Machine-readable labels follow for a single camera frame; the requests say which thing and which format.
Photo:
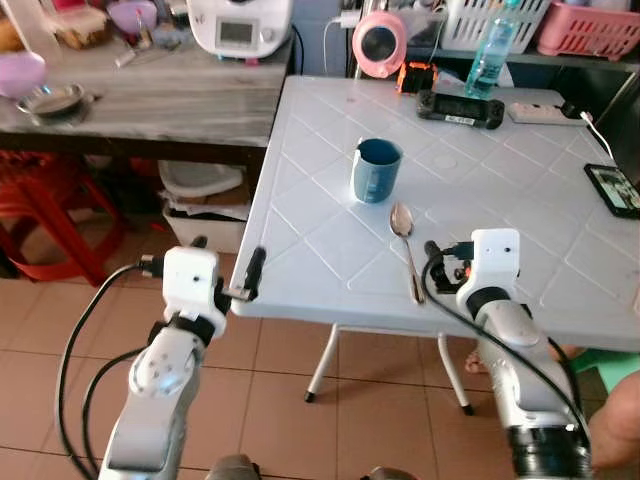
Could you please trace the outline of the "pink plastic basket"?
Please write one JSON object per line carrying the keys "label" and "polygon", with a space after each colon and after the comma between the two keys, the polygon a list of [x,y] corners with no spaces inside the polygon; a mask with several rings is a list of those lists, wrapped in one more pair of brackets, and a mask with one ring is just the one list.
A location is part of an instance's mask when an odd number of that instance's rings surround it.
{"label": "pink plastic basket", "polygon": [[640,14],[575,6],[554,0],[538,33],[543,55],[577,55],[618,61],[640,41]]}

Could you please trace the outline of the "green plastic stool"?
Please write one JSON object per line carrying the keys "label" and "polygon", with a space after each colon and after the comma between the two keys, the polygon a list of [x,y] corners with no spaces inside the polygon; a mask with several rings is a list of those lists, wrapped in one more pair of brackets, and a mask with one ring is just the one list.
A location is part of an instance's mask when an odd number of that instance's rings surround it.
{"label": "green plastic stool", "polygon": [[605,390],[612,392],[620,381],[640,370],[640,353],[585,349],[581,355],[572,358],[570,365],[576,372],[595,369]]}

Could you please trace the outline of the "purple plastic bowl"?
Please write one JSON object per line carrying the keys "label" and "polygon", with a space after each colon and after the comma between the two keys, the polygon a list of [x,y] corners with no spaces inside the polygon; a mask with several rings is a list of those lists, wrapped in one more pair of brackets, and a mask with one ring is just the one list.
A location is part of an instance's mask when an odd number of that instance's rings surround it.
{"label": "purple plastic bowl", "polygon": [[106,6],[111,22],[125,35],[141,36],[157,26],[157,6],[152,0],[118,0]]}

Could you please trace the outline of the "pink round appliance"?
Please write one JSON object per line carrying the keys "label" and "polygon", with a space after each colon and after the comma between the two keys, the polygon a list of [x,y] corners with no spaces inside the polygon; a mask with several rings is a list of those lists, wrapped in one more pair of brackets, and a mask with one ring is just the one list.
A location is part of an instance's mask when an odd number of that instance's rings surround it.
{"label": "pink round appliance", "polygon": [[408,32],[396,14],[379,10],[364,15],[352,36],[353,56],[361,72],[385,79],[402,68]]}

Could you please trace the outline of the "clear blue water bottle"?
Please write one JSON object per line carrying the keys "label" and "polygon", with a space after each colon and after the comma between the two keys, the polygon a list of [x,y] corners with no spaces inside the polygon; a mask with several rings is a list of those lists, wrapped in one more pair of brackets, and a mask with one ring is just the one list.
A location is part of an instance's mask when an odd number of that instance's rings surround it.
{"label": "clear blue water bottle", "polygon": [[474,64],[466,79],[463,92],[470,99],[489,100],[499,84],[500,72],[515,41],[516,24],[509,18],[521,0],[503,0],[495,6],[493,22],[490,23],[483,46],[476,51]]}

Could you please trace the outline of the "orange and black device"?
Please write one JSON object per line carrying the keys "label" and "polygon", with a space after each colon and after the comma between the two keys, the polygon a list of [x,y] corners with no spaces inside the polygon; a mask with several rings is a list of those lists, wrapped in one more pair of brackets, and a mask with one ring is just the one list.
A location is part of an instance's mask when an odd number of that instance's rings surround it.
{"label": "orange and black device", "polygon": [[421,91],[433,90],[438,77],[434,64],[424,61],[407,61],[401,65],[396,77],[397,92],[402,95],[416,95]]}

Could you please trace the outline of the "metal bowl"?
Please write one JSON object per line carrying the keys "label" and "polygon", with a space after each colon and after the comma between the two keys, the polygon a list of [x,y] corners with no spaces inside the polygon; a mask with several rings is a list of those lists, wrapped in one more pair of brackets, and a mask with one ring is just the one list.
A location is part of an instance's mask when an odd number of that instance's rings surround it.
{"label": "metal bowl", "polygon": [[50,124],[69,122],[73,116],[86,113],[93,101],[92,93],[79,84],[38,87],[17,101],[17,108],[32,122]]}

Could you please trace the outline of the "white power strip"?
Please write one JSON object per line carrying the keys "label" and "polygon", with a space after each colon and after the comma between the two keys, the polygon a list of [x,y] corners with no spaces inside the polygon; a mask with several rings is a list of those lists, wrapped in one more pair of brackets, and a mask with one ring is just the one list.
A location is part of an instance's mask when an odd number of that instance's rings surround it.
{"label": "white power strip", "polygon": [[561,108],[552,105],[511,102],[507,106],[509,118],[516,123],[540,125],[586,125],[581,116],[564,114]]}

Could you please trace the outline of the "grey wooden counter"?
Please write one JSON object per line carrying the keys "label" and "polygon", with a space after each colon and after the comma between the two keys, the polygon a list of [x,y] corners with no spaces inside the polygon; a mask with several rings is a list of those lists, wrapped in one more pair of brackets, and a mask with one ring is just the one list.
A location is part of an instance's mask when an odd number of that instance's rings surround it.
{"label": "grey wooden counter", "polygon": [[255,65],[201,47],[142,52],[123,68],[122,41],[63,50],[50,84],[78,84],[95,101],[76,124],[37,125],[0,99],[0,148],[216,163],[260,168],[273,132],[291,46]]}

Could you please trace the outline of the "grey left robot foot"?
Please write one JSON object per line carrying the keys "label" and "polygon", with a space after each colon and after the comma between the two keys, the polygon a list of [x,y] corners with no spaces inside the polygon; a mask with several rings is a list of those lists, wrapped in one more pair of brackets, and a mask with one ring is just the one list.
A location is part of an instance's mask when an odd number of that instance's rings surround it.
{"label": "grey left robot foot", "polygon": [[247,454],[229,454],[214,463],[205,480],[262,480],[262,475]]}

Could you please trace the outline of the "black handheld controller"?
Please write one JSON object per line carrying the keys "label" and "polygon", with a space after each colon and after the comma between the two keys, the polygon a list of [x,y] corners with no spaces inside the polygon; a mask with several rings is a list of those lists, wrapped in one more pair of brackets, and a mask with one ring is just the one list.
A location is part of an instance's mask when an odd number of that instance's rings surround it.
{"label": "black handheld controller", "polygon": [[506,105],[495,99],[470,99],[448,93],[420,91],[417,95],[417,115],[421,119],[494,131],[506,118]]}

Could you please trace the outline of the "blue ceramic mug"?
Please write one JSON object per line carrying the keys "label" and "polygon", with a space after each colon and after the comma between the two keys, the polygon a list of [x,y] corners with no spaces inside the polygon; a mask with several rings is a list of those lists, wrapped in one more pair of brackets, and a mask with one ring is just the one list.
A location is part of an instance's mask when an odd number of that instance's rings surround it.
{"label": "blue ceramic mug", "polygon": [[353,197],[362,204],[380,204],[388,200],[402,157],[401,147],[389,140],[370,138],[358,142],[351,173]]}

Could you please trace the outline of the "silver metal spoon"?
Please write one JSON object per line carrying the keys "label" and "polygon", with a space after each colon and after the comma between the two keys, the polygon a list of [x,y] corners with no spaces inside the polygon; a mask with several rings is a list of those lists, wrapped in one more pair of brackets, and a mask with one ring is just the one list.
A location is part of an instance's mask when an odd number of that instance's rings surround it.
{"label": "silver metal spoon", "polygon": [[419,282],[419,269],[416,268],[415,259],[413,259],[412,246],[410,237],[413,230],[412,212],[401,202],[397,202],[390,210],[390,230],[401,239],[404,246],[404,260],[406,260],[408,275],[410,275],[410,289],[413,302],[416,305],[424,305],[425,297],[422,293],[422,287]]}

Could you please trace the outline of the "person bare leg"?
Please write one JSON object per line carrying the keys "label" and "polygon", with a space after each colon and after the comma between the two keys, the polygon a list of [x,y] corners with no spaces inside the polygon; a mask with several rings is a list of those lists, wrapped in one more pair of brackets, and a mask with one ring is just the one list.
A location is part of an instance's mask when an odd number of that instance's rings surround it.
{"label": "person bare leg", "polygon": [[640,372],[631,372],[590,417],[591,470],[634,465],[640,456]]}

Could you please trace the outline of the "brown bread loaf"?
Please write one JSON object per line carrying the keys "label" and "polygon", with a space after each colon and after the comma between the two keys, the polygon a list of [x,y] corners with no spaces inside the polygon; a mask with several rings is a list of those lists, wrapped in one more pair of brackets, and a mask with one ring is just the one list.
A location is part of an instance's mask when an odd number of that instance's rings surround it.
{"label": "brown bread loaf", "polygon": [[74,50],[95,49],[111,37],[108,15],[93,6],[72,6],[49,13],[47,27],[61,45]]}

